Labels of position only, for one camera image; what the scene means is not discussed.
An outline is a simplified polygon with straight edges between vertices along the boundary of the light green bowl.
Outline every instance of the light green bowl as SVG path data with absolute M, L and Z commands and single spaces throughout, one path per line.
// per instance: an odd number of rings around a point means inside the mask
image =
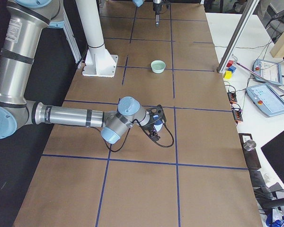
M 155 60 L 151 63 L 151 70 L 154 73 L 162 73 L 165 70 L 166 64 L 163 61 Z

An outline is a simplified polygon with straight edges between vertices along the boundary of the robotic arm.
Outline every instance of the robotic arm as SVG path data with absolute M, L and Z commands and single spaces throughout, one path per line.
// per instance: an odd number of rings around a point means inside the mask
M 144 1 L 145 0 L 133 0 L 133 3 L 136 5 L 136 7 L 140 7 Z M 160 12 L 162 11 L 163 4 L 166 5 L 167 9 L 170 6 L 170 2 L 168 0 L 153 0 L 152 3 L 152 10 L 155 12 L 156 27 L 159 26 Z
M 96 14 L 95 0 L 77 0 L 81 19 Z M 56 123 L 82 127 L 103 128 L 101 136 L 114 144 L 134 123 L 154 142 L 159 140 L 157 131 L 165 126 L 166 118 L 160 105 L 145 110 L 132 97 L 120 100 L 117 112 L 103 112 L 44 105 L 24 98 L 31 66 L 43 28 L 51 22 L 60 24 L 63 15 L 62 0 L 8 0 L 7 8 L 11 13 L 9 28 L 4 46 L 0 53 L 0 139 L 12 135 L 17 129 L 28 124 Z M 89 58 L 96 74 L 106 71 L 107 64 L 116 64 L 105 49 L 99 18 L 90 25 L 82 24 L 89 44 Z
M 129 96 L 120 100 L 117 112 L 75 109 L 34 102 L 29 102 L 28 107 L 31 109 L 31 120 L 28 124 L 55 123 L 103 128 L 101 136 L 111 144 L 115 144 L 135 122 L 144 131 L 149 132 L 150 139 L 158 141 L 160 137 L 157 131 L 166 122 L 160 105 L 145 110 L 137 100 Z

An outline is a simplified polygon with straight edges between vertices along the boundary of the metal rod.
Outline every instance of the metal rod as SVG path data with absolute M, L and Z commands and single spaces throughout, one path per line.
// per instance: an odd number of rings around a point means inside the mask
M 284 206 L 284 198 L 277 199 L 277 200 L 271 200 L 269 202 L 263 203 L 262 208 L 271 209 L 274 207 L 281 207 L 281 206 Z
M 238 25 L 231 37 L 231 40 L 226 48 L 226 51 L 221 59 L 221 62 L 219 64 L 219 67 L 217 69 L 218 72 L 222 72 L 226 65 L 227 65 L 227 62 L 230 58 L 230 56 L 232 55 L 232 52 L 237 44 L 237 41 L 238 39 L 240 38 L 247 22 L 248 22 L 248 19 L 250 18 L 250 16 L 252 15 L 253 11 L 255 10 L 257 4 L 258 4 L 259 0 L 249 0 L 247 2 L 247 6 L 246 8 L 244 9 L 244 12 L 240 18 L 240 21 L 238 22 Z
M 267 84 L 269 84 L 270 86 L 272 86 L 273 88 L 275 88 L 276 90 L 282 92 L 284 94 L 284 90 L 279 88 L 277 85 L 273 84 L 272 82 L 270 82 L 267 79 L 264 79 L 263 77 L 261 77 L 260 75 L 256 74 L 254 71 L 248 69 L 247 67 L 245 67 L 244 65 L 241 65 L 240 63 L 238 63 L 237 61 L 235 61 L 235 63 L 239 66 L 241 66 L 243 69 L 247 70 L 248 72 L 250 72 L 252 75 L 254 75 L 255 77 L 265 81 Z

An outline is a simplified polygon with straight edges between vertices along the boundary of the white pole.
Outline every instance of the white pole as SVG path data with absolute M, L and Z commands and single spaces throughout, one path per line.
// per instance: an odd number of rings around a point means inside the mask
M 96 0 L 76 0 L 78 12 L 89 45 L 83 75 L 113 77 L 118 56 L 105 49 Z

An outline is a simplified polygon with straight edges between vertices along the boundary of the screen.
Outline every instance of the screen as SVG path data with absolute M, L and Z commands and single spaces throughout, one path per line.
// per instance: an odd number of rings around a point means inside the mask
M 265 144 L 263 154 L 284 183 L 284 131 Z

